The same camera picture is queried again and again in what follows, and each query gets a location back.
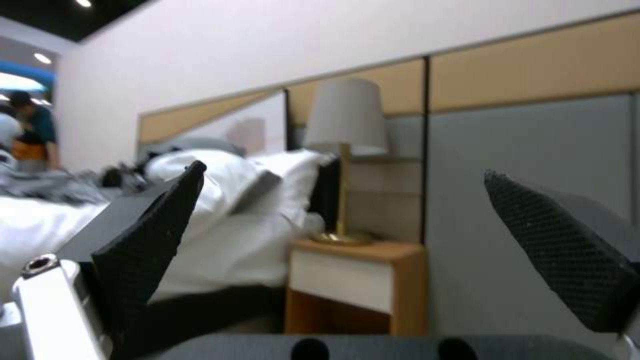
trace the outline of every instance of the table lamp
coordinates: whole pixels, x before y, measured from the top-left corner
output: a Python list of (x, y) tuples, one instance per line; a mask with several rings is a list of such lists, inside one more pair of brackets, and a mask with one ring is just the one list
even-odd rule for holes
[(307, 124), (304, 146), (340, 155), (340, 193), (335, 234), (321, 234), (315, 241), (340, 245), (369, 243), (364, 236), (347, 235), (347, 192), (351, 155), (379, 155), (387, 152), (385, 119), (380, 88), (356, 78), (320, 83)]

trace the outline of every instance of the lamp stem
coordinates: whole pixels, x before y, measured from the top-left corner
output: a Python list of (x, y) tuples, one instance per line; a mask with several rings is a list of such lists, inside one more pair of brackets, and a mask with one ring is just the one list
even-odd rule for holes
[(338, 198), (337, 233), (344, 236), (347, 233), (347, 197), (349, 190), (349, 175), (351, 173), (351, 146), (340, 144), (340, 194)]

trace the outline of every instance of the gray wall panel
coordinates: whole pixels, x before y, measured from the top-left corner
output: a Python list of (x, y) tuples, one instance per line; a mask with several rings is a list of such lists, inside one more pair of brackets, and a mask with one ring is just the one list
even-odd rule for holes
[(631, 111), (631, 116), (632, 116), (632, 127), (633, 127), (633, 134), (634, 134), (634, 139), (632, 141), (632, 145), (633, 145), (633, 171), (634, 171), (634, 176), (633, 176), (633, 193), (634, 193), (634, 213), (632, 214), (632, 216), (634, 217), (634, 225), (636, 227), (636, 229), (640, 229), (640, 92), (635, 93), (634, 95), (632, 95), (631, 97), (631, 107), (630, 107), (630, 111)]
[(630, 97), (514, 106), (430, 119), (427, 245), (431, 332), (550, 334), (611, 353), (535, 272), (493, 211), (492, 168), (587, 195), (630, 220)]

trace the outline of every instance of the ceiling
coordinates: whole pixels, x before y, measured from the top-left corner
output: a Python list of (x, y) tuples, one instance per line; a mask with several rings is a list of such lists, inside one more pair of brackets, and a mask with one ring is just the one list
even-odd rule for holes
[[(51, 59), (51, 64), (38, 61), (33, 54), (40, 53)], [(37, 69), (53, 72), (58, 61), (58, 55), (52, 51), (35, 47), (14, 39), (0, 36), (0, 61), (26, 65)]]
[(2, 0), (0, 16), (80, 41), (147, 0), (90, 0), (83, 8), (75, 0)]

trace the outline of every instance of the brass lamp base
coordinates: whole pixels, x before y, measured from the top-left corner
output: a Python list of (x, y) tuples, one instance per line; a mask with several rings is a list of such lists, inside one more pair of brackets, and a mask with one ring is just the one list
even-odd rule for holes
[(319, 243), (340, 246), (363, 246), (370, 245), (373, 239), (366, 235), (338, 235), (332, 233), (322, 233), (311, 236), (311, 240)]

